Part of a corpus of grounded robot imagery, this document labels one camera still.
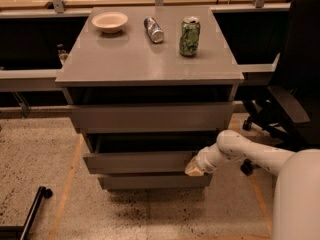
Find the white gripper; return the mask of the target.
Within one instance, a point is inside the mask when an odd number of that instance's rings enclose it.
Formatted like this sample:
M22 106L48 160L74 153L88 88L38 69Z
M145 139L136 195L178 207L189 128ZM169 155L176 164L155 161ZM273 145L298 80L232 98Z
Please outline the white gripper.
M201 149L196 157L193 157L185 168L185 174L191 177L200 177L204 173L213 173L214 166L209 162L210 154L207 147Z

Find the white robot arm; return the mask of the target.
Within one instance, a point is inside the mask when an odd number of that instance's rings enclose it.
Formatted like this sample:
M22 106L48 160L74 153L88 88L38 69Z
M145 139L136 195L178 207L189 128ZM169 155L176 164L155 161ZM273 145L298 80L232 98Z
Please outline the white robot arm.
M191 177L212 174L239 158L277 177L271 240L320 240L320 150L289 151L224 130L215 144L190 160L185 173Z

